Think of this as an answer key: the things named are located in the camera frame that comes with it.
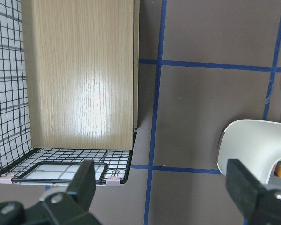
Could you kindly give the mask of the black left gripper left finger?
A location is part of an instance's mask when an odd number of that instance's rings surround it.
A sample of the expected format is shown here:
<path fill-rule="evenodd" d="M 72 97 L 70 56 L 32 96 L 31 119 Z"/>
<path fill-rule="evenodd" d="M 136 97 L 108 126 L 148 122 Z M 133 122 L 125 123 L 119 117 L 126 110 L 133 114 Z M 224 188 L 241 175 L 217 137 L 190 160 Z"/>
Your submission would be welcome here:
<path fill-rule="evenodd" d="M 99 225 L 89 212 L 95 190 L 94 162 L 83 161 L 65 191 L 47 191 L 27 209 L 18 201 L 0 202 L 0 225 Z"/>

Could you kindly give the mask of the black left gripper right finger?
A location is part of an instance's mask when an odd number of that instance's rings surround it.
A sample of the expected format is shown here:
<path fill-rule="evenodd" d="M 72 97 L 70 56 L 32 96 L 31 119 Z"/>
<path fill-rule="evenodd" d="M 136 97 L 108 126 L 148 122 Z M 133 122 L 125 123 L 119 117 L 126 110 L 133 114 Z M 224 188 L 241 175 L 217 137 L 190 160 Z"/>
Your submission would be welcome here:
<path fill-rule="evenodd" d="M 264 185 L 238 159 L 229 159 L 226 190 L 247 225 L 281 225 L 281 187 Z"/>

